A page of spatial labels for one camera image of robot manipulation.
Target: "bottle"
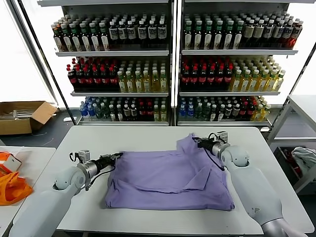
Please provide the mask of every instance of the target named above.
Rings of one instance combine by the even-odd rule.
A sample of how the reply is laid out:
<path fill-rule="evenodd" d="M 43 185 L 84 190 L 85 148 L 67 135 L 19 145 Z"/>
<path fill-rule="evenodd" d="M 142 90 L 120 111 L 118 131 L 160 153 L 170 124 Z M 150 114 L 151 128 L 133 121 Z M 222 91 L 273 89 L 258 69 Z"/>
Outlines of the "bottle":
<path fill-rule="evenodd" d="M 243 28 L 244 21 L 239 20 L 237 23 L 237 29 L 235 32 L 234 42 L 233 42 L 233 49 L 238 49 L 240 40 L 242 37 L 242 28 Z"/>
<path fill-rule="evenodd" d="M 234 105 L 233 111 L 232 111 L 233 119 L 237 119 L 239 111 L 240 111 L 240 105 L 239 104 Z"/>
<path fill-rule="evenodd" d="M 144 75 L 144 92 L 145 93 L 151 92 L 152 85 L 151 85 L 151 79 L 148 75 L 148 71 L 145 70 L 143 72 L 143 75 Z"/>
<path fill-rule="evenodd" d="M 90 37 L 90 33 L 87 32 L 87 28 L 85 23 L 80 23 L 81 28 L 81 38 L 83 41 L 83 45 L 86 51 L 91 51 L 92 41 Z"/>
<path fill-rule="evenodd" d="M 232 20 L 229 20 L 227 22 L 223 49 L 230 49 L 231 48 L 231 41 L 233 38 L 233 24 L 234 24 L 234 22 Z"/>
<path fill-rule="evenodd" d="M 210 49 L 211 47 L 211 40 L 212 40 L 212 24 L 211 20 L 206 21 L 206 29 L 204 33 L 204 50 Z"/>
<path fill-rule="evenodd" d="M 221 105 L 220 105 L 219 112 L 218 112 L 218 121 L 220 121 L 220 120 L 223 119 L 223 117 L 224 117 L 224 112 L 225 112 L 225 105 L 224 105 L 224 104 L 221 104 Z"/>
<path fill-rule="evenodd" d="M 124 22 L 122 21 L 119 22 L 118 37 L 122 45 L 127 44 L 127 28 Z"/>
<path fill-rule="evenodd" d="M 264 110 L 261 112 L 259 121 L 266 121 L 270 114 L 271 105 L 267 104 Z"/>
<path fill-rule="evenodd" d="M 196 22 L 196 30 L 194 31 L 194 49 L 199 49 L 202 38 L 202 21 L 197 20 Z"/>
<path fill-rule="evenodd" d="M 254 20 L 250 20 L 248 24 L 245 25 L 244 31 L 243 31 L 243 40 L 241 47 L 247 48 L 251 45 L 251 38 L 254 32 L 255 26 L 254 26 Z"/>
<path fill-rule="evenodd" d="M 219 49 L 220 43 L 221 43 L 221 38 L 222 38 L 222 26 L 223 26 L 223 21 L 218 20 L 217 21 L 217 26 L 216 26 L 216 31 L 214 33 L 214 46 L 213 49 Z"/>
<path fill-rule="evenodd" d="M 95 23 L 90 23 L 91 40 L 95 51 L 101 51 Z"/>
<path fill-rule="evenodd" d="M 283 83 L 283 77 L 284 77 L 284 74 L 285 74 L 285 70 L 281 70 L 281 72 L 279 73 L 278 75 L 278 80 L 277 82 L 275 82 L 275 84 L 273 85 L 273 89 L 272 91 L 278 91 Z"/>
<path fill-rule="evenodd" d="M 251 47 L 252 48 L 258 48 L 260 47 L 260 40 L 263 34 L 263 30 L 264 30 L 264 20 L 261 19 L 259 20 L 258 24 L 255 25 L 255 29 L 253 31 L 253 35 L 252 35 L 252 42 L 251 42 Z"/>
<path fill-rule="evenodd" d="M 158 43 L 167 44 L 167 27 L 164 20 L 159 21 L 158 25 Z"/>
<path fill-rule="evenodd" d="M 267 80 L 265 87 L 263 88 L 263 91 L 272 91 L 272 88 L 276 82 L 276 75 L 277 70 L 273 69 L 270 74 L 270 78 Z"/>
<path fill-rule="evenodd" d="M 253 113 L 253 115 L 251 116 L 250 121 L 259 121 L 259 118 L 260 118 L 260 116 L 261 116 L 262 107 L 263 107 L 263 106 L 262 106 L 261 104 L 259 104 L 259 105 L 257 106 L 257 109 L 256 109 L 256 111 Z"/>

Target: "gray floor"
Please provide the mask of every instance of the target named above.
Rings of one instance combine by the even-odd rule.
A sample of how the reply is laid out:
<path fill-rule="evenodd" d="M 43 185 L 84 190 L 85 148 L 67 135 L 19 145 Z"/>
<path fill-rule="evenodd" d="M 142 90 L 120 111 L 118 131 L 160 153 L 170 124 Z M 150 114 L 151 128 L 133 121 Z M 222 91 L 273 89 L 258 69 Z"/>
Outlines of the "gray floor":
<path fill-rule="evenodd" d="M 7 146 L 32 146 L 32 147 L 55 147 L 57 148 L 68 130 L 73 126 L 72 122 L 63 122 L 68 117 L 67 112 L 59 112 L 40 131 L 27 135 L 0 136 Z M 291 114 L 285 122 L 278 136 L 315 136 L 316 133 L 299 118 L 297 114 Z M 299 195 L 299 198 L 316 225 L 316 202 L 315 195 Z M 308 234 L 309 237 L 316 237 L 316 233 Z"/>

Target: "table surface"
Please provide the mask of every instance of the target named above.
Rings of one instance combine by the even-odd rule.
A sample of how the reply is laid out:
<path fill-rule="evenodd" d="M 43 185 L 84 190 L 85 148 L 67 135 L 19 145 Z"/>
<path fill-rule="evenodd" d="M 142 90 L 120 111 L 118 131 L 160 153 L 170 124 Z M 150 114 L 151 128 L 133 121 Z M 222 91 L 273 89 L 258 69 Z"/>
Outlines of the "table surface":
<path fill-rule="evenodd" d="M 0 151 L 10 152 L 20 161 L 22 165 L 19 168 L 19 177 L 25 178 L 30 186 L 34 186 L 34 183 L 39 178 L 42 171 L 45 169 L 47 163 L 56 151 L 55 148 L 43 148 L 43 147 L 6 147 L 0 146 Z M 0 237 L 3 235 L 7 227 L 10 225 L 14 216 L 22 206 L 25 199 L 10 205 L 0 206 Z"/>
<path fill-rule="evenodd" d="M 211 132 L 228 131 L 229 142 L 243 146 L 250 162 L 260 168 L 283 204 L 283 215 L 296 229 L 311 233 L 314 226 L 297 195 L 276 161 L 269 146 L 255 127 L 126 127 L 74 126 L 70 129 L 46 169 L 36 182 L 37 190 L 51 188 L 56 172 L 76 165 L 69 153 L 87 149 L 91 158 L 119 151 L 174 150 L 176 141 L 195 133 L 207 137 Z M 219 210 L 132 210 L 107 209 L 104 198 L 107 191 L 105 174 L 98 178 L 88 192 L 81 191 L 58 226 L 60 230 L 87 232 L 151 233 L 178 235 L 261 235 L 262 229 L 245 212 L 234 190 L 228 173 L 228 188 L 236 208 Z M 18 215 L 34 196 L 24 202 Z"/>

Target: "bottle label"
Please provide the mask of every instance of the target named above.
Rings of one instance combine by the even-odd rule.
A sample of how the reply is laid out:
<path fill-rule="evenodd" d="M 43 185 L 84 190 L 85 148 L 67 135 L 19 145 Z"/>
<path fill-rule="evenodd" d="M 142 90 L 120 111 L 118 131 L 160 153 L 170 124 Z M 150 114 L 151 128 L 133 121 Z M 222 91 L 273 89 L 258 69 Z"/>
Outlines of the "bottle label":
<path fill-rule="evenodd" d="M 272 34 L 272 37 L 277 38 L 277 39 L 281 38 L 283 31 L 284 31 L 284 27 L 276 26 L 275 31 Z"/>
<path fill-rule="evenodd" d="M 187 34 L 185 36 L 185 44 L 184 44 L 184 48 L 185 49 L 190 49 L 190 44 L 191 44 L 191 35 Z"/>
<path fill-rule="evenodd" d="M 73 37 L 73 42 L 75 44 L 76 50 L 77 51 L 81 51 L 81 45 L 80 45 L 78 37 L 74 36 Z"/>
<path fill-rule="evenodd" d="M 227 34 L 225 36 L 225 42 L 224 42 L 224 47 L 223 49 L 229 49 L 229 46 L 231 45 L 231 40 L 232 40 L 232 35 L 231 34 Z"/>
<path fill-rule="evenodd" d="M 197 34 L 194 38 L 194 49 L 199 49 L 200 43 L 201 43 L 201 35 Z"/>
<path fill-rule="evenodd" d="M 218 115 L 218 120 L 222 120 L 223 119 L 224 114 L 219 114 Z"/>
<path fill-rule="evenodd" d="M 255 80 L 252 80 L 250 85 L 249 85 L 249 88 L 248 88 L 248 91 L 255 91 L 255 85 L 256 85 L 257 81 Z"/>
<path fill-rule="evenodd" d="M 260 82 L 259 87 L 258 87 L 258 91 L 263 91 L 263 88 L 265 87 L 265 84 L 266 84 L 266 80 L 262 80 Z"/>
<path fill-rule="evenodd" d="M 235 35 L 235 40 L 234 40 L 234 44 L 233 44 L 233 49 L 238 49 L 238 48 L 239 48 L 240 40 L 241 40 L 241 34 Z"/>
<path fill-rule="evenodd" d="M 242 82 L 240 91 L 246 91 L 247 85 L 248 85 L 248 80 L 244 80 Z"/>
<path fill-rule="evenodd" d="M 136 31 L 135 28 L 127 28 L 127 36 L 130 40 L 136 39 Z"/>
<path fill-rule="evenodd" d="M 159 114 L 154 114 L 154 119 L 155 119 L 155 122 L 158 122 L 159 121 Z"/>
<path fill-rule="evenodd" d="M 237 91 L 238 90 L 238 86 L 239 86 L 239 80 L 235 80 L 234 84 L 233 84 L 233 89 L 232 91 Z"/>
<path fill-rule="evenodd" d="M 232 80 L 232 78 L 231 77 L 224 77 L 224 82 L 225 83 L 230 83 L 231 82 L 231 80 Z"/>
<path fill-rule="evenodd" d="M 199 77 L 199 78 L 198 78 L 198 81 L 203 83 L 203 82 L 206 81 L 206 78 L 205 78 L 205 77 Z"/>
<path fill-rule="evenodd" d="M 89 39 L 87 36 L 82 36 L 83 45 L 86 51 L 91 51 Z"/>
<path fill-rule="evenodd" d="M 221 82 L 223 81 L 223 78 L 221 78 L 221 77 L 215 77 L 215 81 L 216 81 L 217 83 L 221 83 Z"/>
<path fill-rule="evenodd" d="M 65 44 L 67 46 L 68 51 L 71 52 L 73 46 L 71 45 L 71 41 L 70 41 L 69 37 L 65 36 L 64 41 L 65 41 Z"/>
<path fill-rule="evenodd" d="M 150 92 L 149 81 L 144 81 L 144 91 L 145 92 Z"/>
<path fill-rule="evenodd" d="M 158 38 L 163 40 L 167 38 L 167 29 L 166 27 L 158 27 Z"/>
<path fill-rule="evenodd" d="M 112 122 L 115 121 L 115 114 L 110 114 Z"/>
<path fill-rule="evenodd" d="M 221 35 L 221 34 L 217 34 L 217 35 L 215 36 L 213 49 L 218 49 L 218 48 L 219 48 L 219 44 L 220 44 L 220 42 L 221 42 L 221 38 L 222 38 L 222 35 Z"/>
<path fill-rule="evenodd" d="M 104 51 L 108 51 L 109 50 L 109 41 L 108 41 L 108 37 L 107 36 L 101 36 L 101 40 L 102 40 L 102 44 L 104 47 Z"/>
<path fill-rule="evenodd" d="M 120 81 L 119 83 L 120 91 L 126 92 L 125 83 L 123 81 Z"/>
<path fill-rule="evenodd" d="M 138 27 L 138 37 L 139 37 L 141 40 L 147 39 L 146 28 L 140 28 L 140 27 Z"/>
<path fill-rule="evenodd" d="M 302 31 L 302 27 L 294 27 L 291 38 L 297 39 Z"/>
<path fill-rule="evenodd" d="M 118 29 L 114 28 L 114 29 L 109 29 L 109 33 L 110 33 L 110 38 L 112 40 L 118 40 L 119 39 L 119 34 L 118 34 Z"/>
<path fill-rule="evenodd" d="M 293 27 L 284 27 L 282 38 L 284 39 L 290 38 L 292 31 L 293 31 Z"/>
<path fill-rule="evenodd" d="M 157 28 L 156 27 L 148 27 L 148 37 L 150 39 L 157 39 Z"/>
<path fill-rule="evenodd" d="M 213 82 L 214 82 L 214 80 L 215 80 L 215 78 L 214 78 L 214 77 L 212 77 L 212 78 L 207 78 L 207 82 L 208 82 L 208 83 L 213 83 Z"/>
<path fill-rule="evenodd" d="M 118 29 L 118 35 L 120 40 L 127 39 L 127 30 L 126 28 L 119 28 Z"/>
<path fill-rule="evenodd" d="M 212 39 L 212 35 L 211 34 L 205 35 L 205 38 L 204 38 L 204 49 L 209 49 L 209 46 L 211 44 L 211 39 Z"/>
<path fill-rule="evenodd" d="M 264 27 L 256 26 L 255 30 L 253 31 L 252 37 L 254 37 L 254 38 L 261 38 L 263 30 L 264 30 Z"/>
<path fill-rule="evenodd" d="M 61 47 L 62 45 L 61 45 L 60 39 L 58 37 L 55 37 L 54 40 L 55 40 L 58 50 L 62 51 L 62 47 Z"/>
<path fill-rule="evenodd" d="M 127 82 L 127 89 L 128 89 L 128 92 L 133 92 L 133 82 L 131 81 Z"/>
<path fill-rule="evenodd" d="M 120 122 L 122 122 L 123 121 L 123 115 L 122 114 L 118 114 L 118 119 L 119 119 Z"/>
<path fill-rule="evenodd" d="M 94 46 L 94 50 L 101 51 L 98 38 L 96 36 L 92 36 L 91 39 Z"/>
<path fill-rule="evenodd" d="M 137 89 L 137 92 L 142 92 L 142 82 L 141 81 L 136 82 L 136 89 Z"/>

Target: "juice bottle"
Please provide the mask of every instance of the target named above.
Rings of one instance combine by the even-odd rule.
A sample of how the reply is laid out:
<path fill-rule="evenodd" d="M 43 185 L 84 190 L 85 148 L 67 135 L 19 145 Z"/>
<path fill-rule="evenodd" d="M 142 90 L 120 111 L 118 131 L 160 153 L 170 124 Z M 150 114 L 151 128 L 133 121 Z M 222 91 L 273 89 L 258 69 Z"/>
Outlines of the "juice bottle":
<path fill-rule="evenodd" d="M 270 78 L 267 80 L 266 85 L 263 88 L 264 91 L 272 91 L 273 85 L 276 82 L 276 74 L 277 74 L 276 69 L 271 71 Z"/>
<path fill-rule="evenodd" d="M 259 70 L 256 69 L 252 72 L 252 77 L 249 80 L 246 91 L 255 91 L 255 85 L 257 83 L 258 75 Z"/>
<path fill-rule="evenodd" d="M 275 82 L 275 84 L 273 85 L 273 91 L 278 91 L 283 83 L 283 77 L 285 74 L 285 70 L 281 70 L 281 72 L 278 75 L 278 80 Z"/>

